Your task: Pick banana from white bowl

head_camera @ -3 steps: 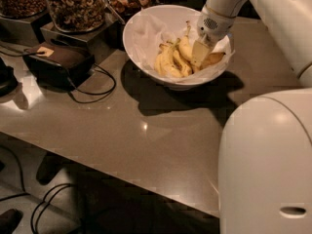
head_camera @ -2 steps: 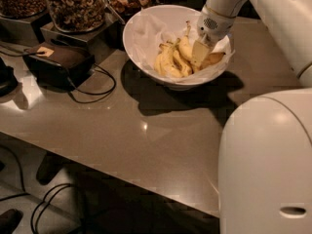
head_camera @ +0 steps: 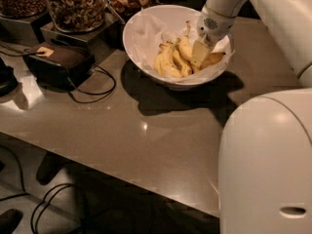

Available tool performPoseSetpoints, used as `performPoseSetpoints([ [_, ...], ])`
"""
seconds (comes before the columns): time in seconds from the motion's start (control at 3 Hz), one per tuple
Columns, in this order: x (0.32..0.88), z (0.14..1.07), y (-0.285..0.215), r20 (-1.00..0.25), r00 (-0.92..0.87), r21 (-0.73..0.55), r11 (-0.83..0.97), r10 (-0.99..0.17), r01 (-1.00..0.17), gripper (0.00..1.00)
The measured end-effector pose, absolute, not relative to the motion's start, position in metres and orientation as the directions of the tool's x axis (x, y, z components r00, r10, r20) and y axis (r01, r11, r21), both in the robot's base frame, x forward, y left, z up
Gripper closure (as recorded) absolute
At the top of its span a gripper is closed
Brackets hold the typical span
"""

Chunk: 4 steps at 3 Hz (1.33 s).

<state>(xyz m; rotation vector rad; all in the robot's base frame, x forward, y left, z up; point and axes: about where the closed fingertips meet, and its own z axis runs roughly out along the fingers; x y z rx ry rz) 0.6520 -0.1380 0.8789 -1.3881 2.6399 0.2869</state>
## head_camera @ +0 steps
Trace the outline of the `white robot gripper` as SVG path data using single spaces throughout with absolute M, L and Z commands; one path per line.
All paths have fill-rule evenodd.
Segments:
M 211 47 L 227 35 L 233 23 L 234 18 L 225 17 L 205 5 L 197 21 L 201 41 L 196 40 L 193 44 L 191 64 L 199 67 L 212 51 Z

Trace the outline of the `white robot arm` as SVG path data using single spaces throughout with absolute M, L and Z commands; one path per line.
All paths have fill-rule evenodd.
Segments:
M 224 127 L 218 157 L 220 234 L 312 234 L 312 0 L 207 0 L 204 54 L 251 2 L 300 83 L 254 97 Z

